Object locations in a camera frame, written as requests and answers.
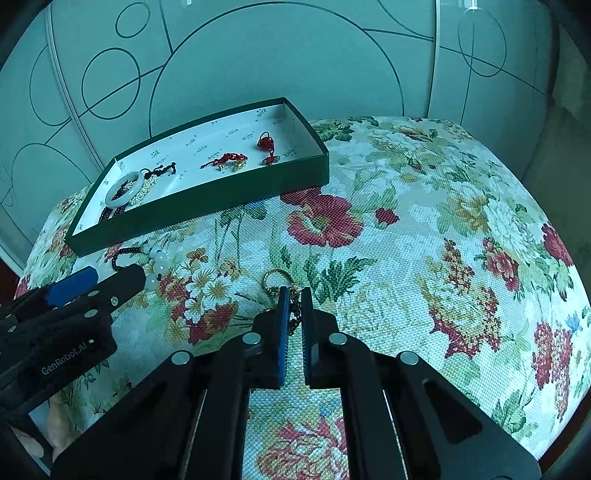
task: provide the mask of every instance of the silver screw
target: silver screw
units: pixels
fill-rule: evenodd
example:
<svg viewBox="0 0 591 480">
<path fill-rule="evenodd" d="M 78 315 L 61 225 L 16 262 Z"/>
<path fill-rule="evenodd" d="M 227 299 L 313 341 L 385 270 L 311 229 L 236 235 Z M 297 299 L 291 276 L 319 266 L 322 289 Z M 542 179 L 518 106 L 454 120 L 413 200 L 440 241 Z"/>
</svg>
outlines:
<svg viewBox="0 0 591 480">
<path fill-rule="evenodd" d="M 344 345 L 347 343 L 347 336 L 344 333 L 331 333 L 329 336 L 329 342 L 334 345 Z"/>
<path fill-rule="evenodd" d="M 256 345 L 261 341 L 261 336 L 256 332 L 248 332 L 244 334 L 242 341 L 247 345 Z"/>
<path fill-rule="evenodd" d="M 400 354 L 400 361 L 407 365 L 416 365 L 418 363 L 418 355 L 415 352 L 402 352 Z"/>
<path fill-rule="evenodd" d="M 188 352 L 175 352 L 171 360 L 175 365 L 184 365 L 189 363 L 191 355 Z"/>
</svg>

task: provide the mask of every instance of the gold ring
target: gold ring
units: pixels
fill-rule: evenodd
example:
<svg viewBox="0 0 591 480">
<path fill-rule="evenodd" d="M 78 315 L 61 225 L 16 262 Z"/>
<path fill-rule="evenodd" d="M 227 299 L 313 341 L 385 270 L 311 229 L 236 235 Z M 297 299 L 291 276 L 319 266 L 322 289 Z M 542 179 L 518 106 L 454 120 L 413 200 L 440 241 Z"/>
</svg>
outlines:
<svg viewBox="0 0 591 480">
<path fill-rule="evenodd" d="M 294 282 L 294 279 L 291 278 L 291 275 L 289 275 L 289 273 L 285 270 L 282 270 L 280 268 L 274 268 L 273 270 L 269 270 L 267 273 L 265 273 L 265 275 L 262 278 L 262 287 L 268 295 L 279 295 L 279 287 L 270 287 L 269 285 L 267 285 L 267 280 L 271 275 L 273 275 L 273 273 L 279 273 L 280 275 L 282 275 L 284 278 L 286 278 L 288 281 L 292 283 L 292 286 L 296 283 Z"/>
</svg>

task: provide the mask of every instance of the floral fabric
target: floral fabric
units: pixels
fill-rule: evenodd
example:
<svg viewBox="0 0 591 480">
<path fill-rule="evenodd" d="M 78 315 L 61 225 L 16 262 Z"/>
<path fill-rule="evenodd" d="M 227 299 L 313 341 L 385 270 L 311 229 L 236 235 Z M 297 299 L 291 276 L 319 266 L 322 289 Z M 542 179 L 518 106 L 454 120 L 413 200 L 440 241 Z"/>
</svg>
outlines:
<svg viewBox="0 0 591 480">
<path fill-rule="evenodd" d="M 149 242 L 172 270 L 115 313 L 116 354 L 62 391 L 87 429 L 177 349 L 214 351 L 273 305 L 281 268 L 377 352 L 412 350 L 539 458 L 591 379 L 591 310 L 569 253 L 519 181 L 464 129 L 408 118 L 314 124 L 330 184 L 190 220 Z M 63 238 L 85 192 L 53 211 L 19 286 L 68 275 Z M 76 260 L 102 280 L 122 245 Z M 131 255 L 125 262 L 146 262 Z M 280 391 L 249 405 L 244 476 L 348 479 L 338 391 L 303 380 L 300 330 Z"/>
</svg>

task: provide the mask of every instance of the white jade bangle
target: white jade bangle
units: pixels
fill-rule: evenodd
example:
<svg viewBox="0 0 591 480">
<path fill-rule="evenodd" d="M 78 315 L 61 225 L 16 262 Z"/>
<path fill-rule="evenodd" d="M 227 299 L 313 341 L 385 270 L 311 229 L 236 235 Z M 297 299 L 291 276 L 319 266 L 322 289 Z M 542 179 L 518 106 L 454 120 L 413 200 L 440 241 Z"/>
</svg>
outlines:
<svg viewBox="0 0 591 480">
<path fill-rule="evenodd" d="M 135 183 L 131 186 L 131 188 L 125 192 L 121 197 L 118 199 L 113 200 L 113 197 L 117 194 L 121 186 L 126 181 L 135 181 Z M 135 197 L 141 188 L 144 186 L 144 174 L 140 171 L 133 171 L 128 173 L 125 177 L 120 178 L 117 180 L 111 189 L 108 191 L 107 196 L 105 198 L 105 205 L 108 208 L 115 209 L 122 207 L 129 203 L 129 201 Z"/>
</svg>

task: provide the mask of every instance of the white bead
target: white bead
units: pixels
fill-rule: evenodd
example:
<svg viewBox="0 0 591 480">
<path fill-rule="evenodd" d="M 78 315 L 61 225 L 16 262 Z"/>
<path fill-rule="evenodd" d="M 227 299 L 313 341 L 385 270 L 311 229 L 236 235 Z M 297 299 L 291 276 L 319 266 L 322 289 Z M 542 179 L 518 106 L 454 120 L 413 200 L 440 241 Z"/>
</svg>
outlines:
<svg viewBox="0 0 591 480">
<path fill-rule="evenodd" d="M 156 255 L 154 255 L 155 262 L 166 262 L 167 260 L 168 260 L 168 257 L 166 256 L 166 254 L 164 252 L 162 252 L 162 250 L 158 251 L 156 253 Z"/>
<path fill-rule="evenodd" d="M 152 270 L 155 275 L 166 275 L 168 273 L 168 262 L 154 262 Z"/>
<path fill-rule="evenodd" d="M 146 275 L 146 290 L 154 291 L 160 286 L 160 282 L 158 281 L 158 277 L 151 273 Z"/>
</svg>

